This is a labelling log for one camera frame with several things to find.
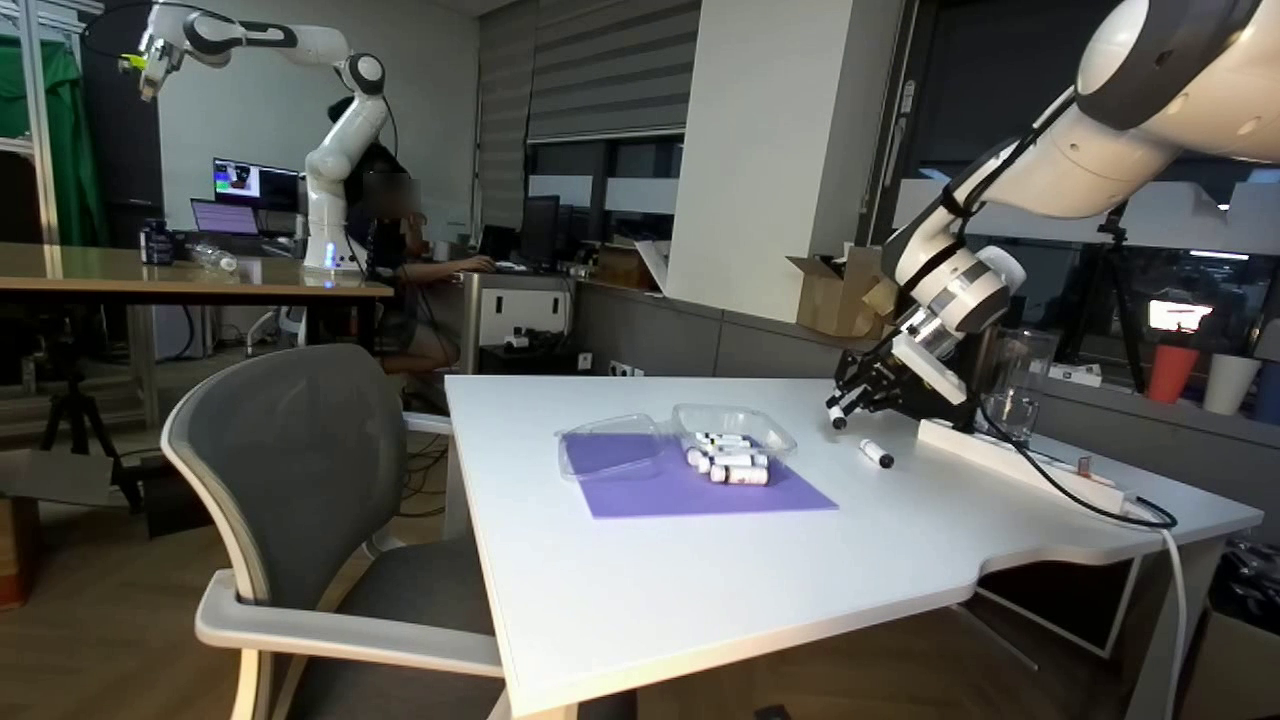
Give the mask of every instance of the chair backrest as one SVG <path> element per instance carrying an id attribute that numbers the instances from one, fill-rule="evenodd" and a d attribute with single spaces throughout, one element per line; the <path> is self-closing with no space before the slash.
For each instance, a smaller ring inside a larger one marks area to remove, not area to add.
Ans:
<path id="1" fill-rule="evenodd" d="M 211 512 L 234 592 L 283 607 L 316 607 L 404 482 L 400 398 L 353 345 L 209 375 L 167 411 L 158 449 Z"/>

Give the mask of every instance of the wall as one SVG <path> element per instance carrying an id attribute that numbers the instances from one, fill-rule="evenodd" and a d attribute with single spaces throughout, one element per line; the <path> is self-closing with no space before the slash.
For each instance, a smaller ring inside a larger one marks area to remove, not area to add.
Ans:
<path id="1" fill-rule="evenodd" d="M 571 345 L 595 369 L 624 361 L 649 375 L 831 375 L 838 346 L 794 325 L 770 325 L 657 291 L 578 284 Z"/>
<path id="2" fill-rule="evenodd" d="M 472 226 L 477 20 L 430 0 L 224 0 L 224 14 L 331 23 L 355 53 L 388 64 L 400 161 L 426 209 L 426 237 Z M 209 161 L 299 169 L 329 132 L 325 107 L 347 86 L 276 53 L 234 53 L 227 67 L 185 64 L 158 91 L 163 216 L 188 226 L 188 197 L 209 197 Z"/>
<path id="3" fill-rule="evenodd" d="M 876 169 L 907 4 L 702 0 L 670 296 L 794 320 L 786 255 L 838 248 Z"/>

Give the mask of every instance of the table leg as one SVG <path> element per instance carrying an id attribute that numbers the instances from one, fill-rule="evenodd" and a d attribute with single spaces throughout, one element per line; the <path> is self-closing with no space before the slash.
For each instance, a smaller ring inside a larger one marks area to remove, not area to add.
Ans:
<path id="1" fill-rule="evenodd" d="M 134 391 L 142 398 L 142 419 L 146 419 L 146 426 L 158 426 L 163 417 L 158 417 L 146 303 L 128 303 L 128 362 L 134 375 Z"/>
<path id="2" fill-rule="evenodd" d="M 1206 582 L 1213 582 L 1213 571 L 1225 554 L 1225 545 L 1220 540 L 1182 545 L 1178 554 L 1182 554 L 1182 579 L 1188 579 L 1188 637 L 1182 637 L 1182 644 L 1190 644 L 1190 631 L 1194 631 L 1194 620 L 1206 603 Z M 1171 637 L 1177 637 L 1177 594 L 1171 592 L 1177 588 L 1166 582 L 1149 651 L 1145 651 L 1145 663 L 1141 663 L 1141 675 L 1134 675 L 1134 686 L 1125 707 L 1128 720 L 1171 715 L 1166 712 L 1166 696 L 1171 696 L 1166 683 L 1177 683 L 1171 657 L 1178 651 L 1178 669 L 1188 657 L 1188 646 L 1171 646 Z"/>

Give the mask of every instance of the white robotic arm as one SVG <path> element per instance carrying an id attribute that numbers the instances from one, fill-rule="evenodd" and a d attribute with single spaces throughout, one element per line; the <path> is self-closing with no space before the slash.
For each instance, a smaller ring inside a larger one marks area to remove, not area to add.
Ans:
<path id="1" fill-rule="evenodd" d="M 185 57 L 224 67 L 231 46 L 270 46 L 295 64 L 331 67 L 353 86 L 353 107 L 329 127 L 321 149 L 302 161 L 307 180 L 307 272 L 355 272 L 353 243 L 345 237 L 345 180 L 358 152 L 376 141 L 388 118 L 382 64 L 366 53 L 353 53 L 345 32 L 321 23 L 260 23 L 231 20 L 197 4 L 158 0 L 139 39 L 139 91 L 151 98 Z"/>
<path id="2" fill-rule="evenodd" d="M 959 243 L 970 213 L 1096 216 L 1178 152 L 1280 161 L 1276 86 L 1280 0 L 1125 0 L 1084 46 L 1074 86 L 884 243 L 884 272 L 910 307 L 872 351 L 838 362 L 826 419 L 890 405 L 903 371 L 947 405 L 966 398 L 942 361 L 998 320 L 1023 280 L 998 248 Z"/>

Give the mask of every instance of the purple mat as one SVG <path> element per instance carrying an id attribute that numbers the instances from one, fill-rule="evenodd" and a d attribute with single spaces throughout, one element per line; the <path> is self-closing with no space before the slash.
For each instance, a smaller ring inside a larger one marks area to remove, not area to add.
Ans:
<path id="1" fill-rule="evenodd" d="M 768 482 L 712 482 L 685 465 L 681 436 L 565 430 L 571 475 L 591 515 L 725 515 L 834 508 L 786 465 L 768 458 Z"/>

